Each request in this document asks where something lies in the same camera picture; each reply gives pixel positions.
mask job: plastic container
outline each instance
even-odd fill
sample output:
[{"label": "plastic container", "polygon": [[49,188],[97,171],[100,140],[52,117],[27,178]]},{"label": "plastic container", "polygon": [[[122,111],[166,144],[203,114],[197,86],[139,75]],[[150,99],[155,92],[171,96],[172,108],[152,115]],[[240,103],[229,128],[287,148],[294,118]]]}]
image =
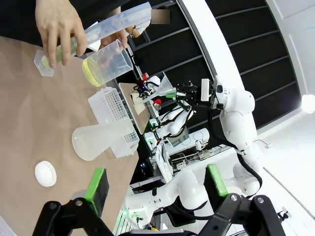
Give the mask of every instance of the plastic container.
[{"label": "plastic container", "polygon": [[[148,2],[135,6],[131,9],[116,14],[110,18],[103,20],[102,22],[89,27],[85,30],[85,35],[88,40],[88,45],[101,40],[115,32],[123,30],[132,25],[138,25],[139,23],[146,22],[151,19],[151,6]],[[77,41],[75,37],[71,38],[71,54],[74,56],[77,49]],[[57,47],[56,61],[62,60],[61,46]],[[48,59],[44,55],[43,51],[37,51],[34,59],[34,63],[38,68],[42,76],[52,77],[54,70],[49,67]]]},{"label": "plastic container", "polygon": [[82,69],[92,85],[101,86],[132,70],[133,65],[128,53],[117,39],[84,59]]},{"label": "plastic container", "polygon": [[[90,97],[88,102],[99,124],[109,124],[123,118],[128,118],[128,113],[115,88],[107,87],[101,89],[101,91]],[[115,157],[119,158],[133,155],[138,148],[138,144],[139,137],[133,128],[133,133],[120,138],[110,148]]]},{"label": "plastic container", "polygon": [[146,99],[143,100],[143,102],[147,102],[157,96],[165,96],[168,93],[175,91],[175,89],[173,88],[171,82],[168,80],[167,76],[164,75],[159,87],[157,88],[156,92],[153,93],[152,95],[150,95],[149,97],[147,97]]},{"label": "plastic container", "polygon": [[92,161],[119,138],[132,132],[133,126],[129,118],[108,124],[79,127],[72,134],[72,145],[81,159]]}]

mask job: white cap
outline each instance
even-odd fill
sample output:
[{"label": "white cap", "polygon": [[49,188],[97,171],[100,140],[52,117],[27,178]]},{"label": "white cap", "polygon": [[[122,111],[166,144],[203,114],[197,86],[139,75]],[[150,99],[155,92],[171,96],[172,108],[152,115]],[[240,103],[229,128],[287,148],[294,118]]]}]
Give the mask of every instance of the white cap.
[{"label": "white cap", "polygon": [[38,183],[44,187],[53,186],[57,180],[55,168],[48,161],[39,162],[35,166],[35,177]]}]

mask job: red cap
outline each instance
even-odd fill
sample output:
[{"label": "red cap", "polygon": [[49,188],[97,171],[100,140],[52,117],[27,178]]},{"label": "red cap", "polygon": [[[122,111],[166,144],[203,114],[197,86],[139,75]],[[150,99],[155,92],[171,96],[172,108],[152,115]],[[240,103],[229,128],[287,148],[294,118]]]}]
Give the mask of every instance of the red cap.
[{"label": "red cap", "polygon": [[141,77],[143,80],[148,80],[149,75],[148,73],[144,73]]},{"label": "red cap", "polygon": [[161,99],[158,98],[157,100],[154,100],[154,101],[153,101],[153,105],[154,105],[154,104],[162,105]]}]

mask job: light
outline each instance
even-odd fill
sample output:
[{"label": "light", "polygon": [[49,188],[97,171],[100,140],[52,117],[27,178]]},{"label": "light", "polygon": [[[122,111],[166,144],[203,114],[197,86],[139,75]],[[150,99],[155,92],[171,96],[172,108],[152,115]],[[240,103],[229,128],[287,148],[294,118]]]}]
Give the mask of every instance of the light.
[{"label": "light", "polygon": [[125,216],[128,216],[128,211],[126,209],[123,209],[122,210],[122,213],[125,215]]},{"label": "light", "polygon": [[301,107],[306,113],[315,112],[315,96],[312,94],[303,95]]}]

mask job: plastic beaker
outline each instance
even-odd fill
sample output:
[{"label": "plastic beaker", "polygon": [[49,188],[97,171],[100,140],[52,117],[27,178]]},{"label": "plastic beaker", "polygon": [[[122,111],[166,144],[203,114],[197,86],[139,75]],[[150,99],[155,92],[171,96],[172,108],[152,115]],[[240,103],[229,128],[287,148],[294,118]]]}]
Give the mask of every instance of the plastic beaker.
[{"label": "plastic beaker", "polygon": [[82,69],[92,85],[101,86],[132,70],[133,65],[128,53],[117,39],[84,59]]},{"label": "plastic beaker", "polygon": [[175,89],[173,88],[171,82],[168,80],[167,76],[164,76],[156,92],[144,99],[143,102],[145,103],[157,96],[165,96],[173,90]]},{"label": "plastic beaker", "polygon": [[75,152],[85,161],[92,161],[119,138],[133,132],[129,118],[109,124],[97,124],[77,128],[72,134]]}]

